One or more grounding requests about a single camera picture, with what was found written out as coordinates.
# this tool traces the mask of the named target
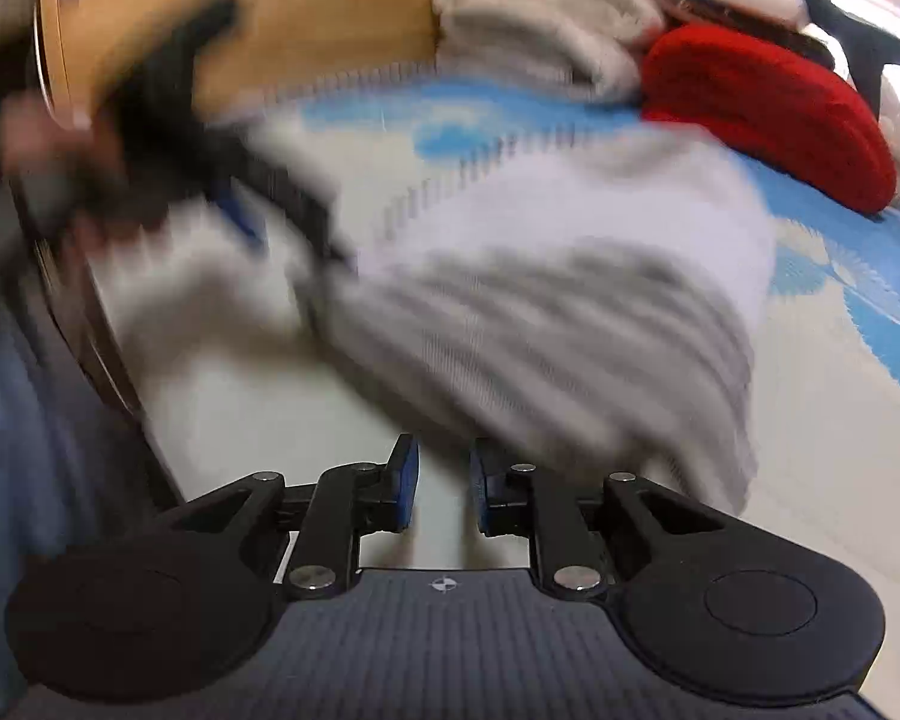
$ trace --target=red hat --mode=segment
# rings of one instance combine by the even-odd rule
[[[737,151],[873,214],[896,191],[874,114],[840,76],[722,26],[688,25],[653,45],[643,118],[701,124]]]

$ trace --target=stack of folded clothes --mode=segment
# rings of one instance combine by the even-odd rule
[[[893,199],[877,117],[900,40],[830,0],[434,0],[434,10],[444,70],[593,103],[635,100],[639,84],[646,119],[701,124],[861,213]],[[803,33],[812,23],[840,40],[855,88]]]

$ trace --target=gray knit fabric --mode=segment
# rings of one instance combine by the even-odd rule
[[[748,336],[717,290],[668,261],[591,245],[559,264],[329,274],[324,289],[328,343],[460,440],[498,437],[578,480],[663,457],[686,493],[743,507]]]

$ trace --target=person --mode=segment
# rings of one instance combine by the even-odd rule
[[[62,127],[35,95],[9,98],[0,112],[4,175],[79,157],[122,170],[122,148],[106,119],[70,117]],[[9,203],[0,191],[0,203]],[[133,244],[132,224],[74,219],[60,247],[61,270],[85,268],[109,247]],[[141,457],[149,452],[130,425],[97,396],[53,331],[46,306],[34,311],[37,338],[22,331],[0,295],[0,714],[26,688],[4,634],[4,608],[26,567],[64,550],[122,533],[154,513]]]

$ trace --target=blue flower pattern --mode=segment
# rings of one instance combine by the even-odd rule
[[[550,100],[476,81],[430,81],[375,95],[343,93],[303,107],[309,128],[404,129],[416,154],[456,161],[521,132],[575,127],[614,132],[638,120],[634,110]],[[761,162],[741,161],[773,215],[798,223],[823,243],[820,264],[789,245],[778,247],[772,292],[779,298],[814,295],[828,279],[842,285],[845,309],[874,356],[900,385],[900,213],[865,218],[819,191]]]

